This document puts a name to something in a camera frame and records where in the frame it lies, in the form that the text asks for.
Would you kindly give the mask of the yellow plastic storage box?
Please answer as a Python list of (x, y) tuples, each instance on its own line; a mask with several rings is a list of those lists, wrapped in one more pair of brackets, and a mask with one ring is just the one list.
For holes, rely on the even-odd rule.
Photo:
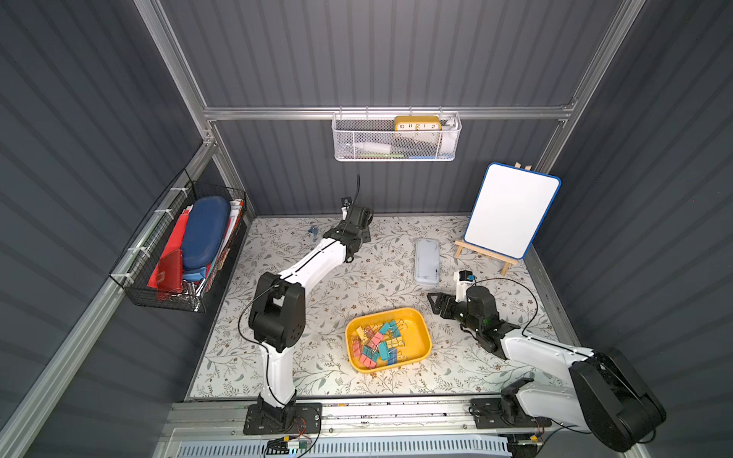
[[(370, 346), (372, 336), (376, 332), (380, 332), (383, 324), (389, 321), (395, 321), (397, 323), (401, 336), (394, 339), (386, 339), (384, 337), (383, 342), (386, 342), (389, 347), (394, 347), (398, 350), (397, 363), (388, 366), (379, 355), (376, 368), (364, 368), (351, 355), (351, 340), (353, 338), (359, 338), (356, 328), (361, 327), (365, 330), (368, 339), (363, 344), (372, 348)], [(352, 320), (346, 328), (346, 344), (349, 362), (354, 369), (364, 374), (390, 368), (400, 368), (400, 366), (406, 366), (406, 364), (419, 363), (427, 359), (431, 355), (431, 351), (433, 351), (433, 340), (431, 339), (431, 335), (429, 335), (429, 330), (423, 315), (418, 310), (408, 307), (373, 313)], [(378, 347), (372, 349), (379, 354)]]

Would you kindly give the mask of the teal binder clip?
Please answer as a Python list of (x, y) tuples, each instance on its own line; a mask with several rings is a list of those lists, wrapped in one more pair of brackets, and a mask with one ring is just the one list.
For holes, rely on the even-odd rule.
[(401, 336), (399, 326), (397, 326), (397, 323), (395, 321), (385, 322), (385, 324), (383, 324), (383, 326), (380, 328), (380, 333), (386, 339), (394, 339)]

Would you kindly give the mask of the yellow binder clip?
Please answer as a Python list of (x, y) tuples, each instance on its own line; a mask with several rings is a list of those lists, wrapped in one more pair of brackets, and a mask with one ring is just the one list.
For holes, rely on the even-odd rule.
[(357, 327), (356, 328), (356, 332), (357, 332), (357, 335), (358, 335), (359, 339), (362, 342), (365, 342), (368, 339), (368, 337), (366, 336), (366, 332), (365, 332), (365, 330), (363, 328)]

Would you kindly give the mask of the pink binder clip pair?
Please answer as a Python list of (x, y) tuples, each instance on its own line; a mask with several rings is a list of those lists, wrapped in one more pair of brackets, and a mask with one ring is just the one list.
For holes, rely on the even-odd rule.
[(367, 369), (376, 368), (379, 354), (368, 345), (364, 345), (359, 338), (351, 340), (351, 355), (356, 362)]

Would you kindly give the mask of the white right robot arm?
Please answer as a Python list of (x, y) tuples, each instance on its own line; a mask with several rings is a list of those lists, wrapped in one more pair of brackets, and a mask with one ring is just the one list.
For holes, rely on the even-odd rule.
[(538, 338), (527, 326), (501, 319), (494, 295), (468, 281), (459, 281), (454, 295), (431, 293), (428, 301), (433, 314), (458, 322), (488, 353), (563, 383), (542, 385), (526, 376), (504, 387), (492, 403), (473, 402), (477, 427), (494, 422), (543, 429), (556, 424), (591, 434), (615, 452), (627, 452), (654, 440), (667, 419), (662, 402), (616, 349), (599, 352)]

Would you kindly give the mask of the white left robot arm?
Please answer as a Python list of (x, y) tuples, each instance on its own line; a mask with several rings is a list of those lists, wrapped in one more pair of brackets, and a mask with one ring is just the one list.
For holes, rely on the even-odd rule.
[(263, 358), (260, 398), (269, 408), (284, 410), (296, 398), (293, 349), (305, 331), (307, 299), (315, 286), (337, 267), (352, 263), (371, 241), (372, 209), (342, 200), (341, 221), (324, 232), (320, 242), (294, 265), (257, 282), (248, 327)]

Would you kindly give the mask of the translucent plastic box lid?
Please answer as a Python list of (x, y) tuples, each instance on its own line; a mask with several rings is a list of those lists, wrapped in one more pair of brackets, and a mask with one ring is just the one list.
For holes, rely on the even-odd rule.
[(438, 240), (421, 238), (416, 241), (413, 274), (418, 284), (439, 285), (440, 243)]

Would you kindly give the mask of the small wooden easel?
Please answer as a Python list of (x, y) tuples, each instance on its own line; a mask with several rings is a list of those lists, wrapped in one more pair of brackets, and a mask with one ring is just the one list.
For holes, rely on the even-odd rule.
[(479, 255), (485, 256), (489, 259), (497, 260), (502, 262), (502, 267), (500, 270), (500, 275), (502, 277), (505, 277), (509, 271), (509, 269), (513, 266), (516, 266), (519, 264), (518, 259), (514, 259), (505, 255), (502, 255), (500, 253), (494, 252), (492, 250), (488, 250), (485, 248), (482, 248), (478, 245), (474, 244), (468, 244), (467, 242), (464, 242), (463, 240), (456, 240), (454, 242), (454, 246), (456, 247), (456, 250), (454, 252), (454, 257), (458, 259), (461, 254), (468, 250), (471, 252), (475, 252)]

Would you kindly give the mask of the floral table mat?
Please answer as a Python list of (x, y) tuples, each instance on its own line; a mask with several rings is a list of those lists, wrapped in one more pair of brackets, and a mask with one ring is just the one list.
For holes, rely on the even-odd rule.
[[(372, 240), (352, 263), (334, 269), (310, 293), (305, 334), (294, 351), (294, 382), (300, 396), (386, 396), (498, 392), (531, 376), (556, 385), (557, 378), (486, 352), (453, 321), (431, 312), (427, 288), (414, 280), (414, 248), (421, 238), (440, 243), (439, 289), (454, 291), (454, 272), (467, 269), (485, 284), (500, 316), (554, 339), (527, 267), (519, 264), (502, 277), (502, 264), (473, 252), (456, 259), (454, 242), (462, 237), (464, 216), (377, 217)], [(248, 327), (257, 280), (278, 273), (305, 257), (332, 218), (257, 219), (249, 230), (229, 290), (221, 306), (188, 395), (192, 399), (256, 397), (263, 386), (261, 351)], [(314, 238), (308, 229), (317, 226)], [(347, 356), (347, 324), (366, 314), (411, 307), (426, 320), (433, 351), (425, 360), (371, 374), (354, 369)]]

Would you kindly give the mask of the blue framed whiteboard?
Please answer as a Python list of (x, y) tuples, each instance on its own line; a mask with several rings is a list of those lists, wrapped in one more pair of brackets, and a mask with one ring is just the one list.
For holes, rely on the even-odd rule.
[(473, 206), (464, 242), (511, 259), (523, 259), (561, 184), (559, 177), (500, 163), (490, 164)]

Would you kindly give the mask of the yellow clock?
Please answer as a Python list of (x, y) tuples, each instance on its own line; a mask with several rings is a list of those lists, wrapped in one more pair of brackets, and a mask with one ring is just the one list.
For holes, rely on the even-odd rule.
[(395, 132), (441, 131), (442, 123), (438, 116), (397, 116), (394, 119)]

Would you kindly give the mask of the blue oval case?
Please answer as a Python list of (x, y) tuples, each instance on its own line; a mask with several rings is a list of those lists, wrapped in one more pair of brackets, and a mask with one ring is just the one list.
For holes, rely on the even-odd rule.
[(220, 196), (197, 200), (186, 225), (181, 243), (184, 271), (193, 271), (212, 263), (227, 229), (230, 203)]

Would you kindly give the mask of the red pouch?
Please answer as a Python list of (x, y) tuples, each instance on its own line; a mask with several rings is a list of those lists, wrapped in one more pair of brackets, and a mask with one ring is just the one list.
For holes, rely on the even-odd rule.
[(154, 268), (148, 286), (162, 293), (181, 293), (183, 284), (182, 251), (178, 249), (165, 253)]

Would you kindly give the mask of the metal base rail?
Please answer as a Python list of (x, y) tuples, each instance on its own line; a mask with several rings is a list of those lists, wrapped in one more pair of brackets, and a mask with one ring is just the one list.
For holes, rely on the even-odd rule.
[[(479, 432), (477, 416), (488, 412), (490, 419), (484, 432), (530, 433), (538, 429), (553, 431), (558, 424), (576, 425), (557, 417), (553, 423), (504, 422), (498, 412), (501, 397), (498, 394), (335, 397), (307, 398), (297, 402), (307, 425), (313, 427), (313, 418), (319, 417), (327, 437), (347, 435), (464, 434)], [(221, 436), (225, 439), (244, 438), (247, 411), (254, 403), (249, 400), (197, 401), (177, 403), (171, 408), (161, 436), (193, 438)]]

